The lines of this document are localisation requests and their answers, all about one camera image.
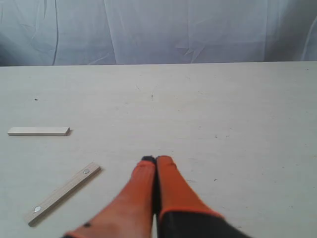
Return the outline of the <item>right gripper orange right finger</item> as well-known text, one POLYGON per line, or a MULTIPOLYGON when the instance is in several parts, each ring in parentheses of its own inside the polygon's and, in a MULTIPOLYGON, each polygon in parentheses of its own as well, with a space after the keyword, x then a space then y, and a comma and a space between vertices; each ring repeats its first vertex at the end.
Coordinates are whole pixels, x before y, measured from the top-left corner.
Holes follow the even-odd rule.
POLYGON ((157 157, 160 238, 247 238, 208 207, 179 172, 170 156, 157 157))

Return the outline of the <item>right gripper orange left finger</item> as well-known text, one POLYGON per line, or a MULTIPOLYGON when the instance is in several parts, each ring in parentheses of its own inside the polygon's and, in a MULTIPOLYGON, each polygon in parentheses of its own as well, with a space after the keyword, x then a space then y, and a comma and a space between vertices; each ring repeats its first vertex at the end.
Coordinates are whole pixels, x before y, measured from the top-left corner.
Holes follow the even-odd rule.
POLYGON ((65 238, 150 238, 156 160, 144 156, 121 192, 94 218, 65 238))

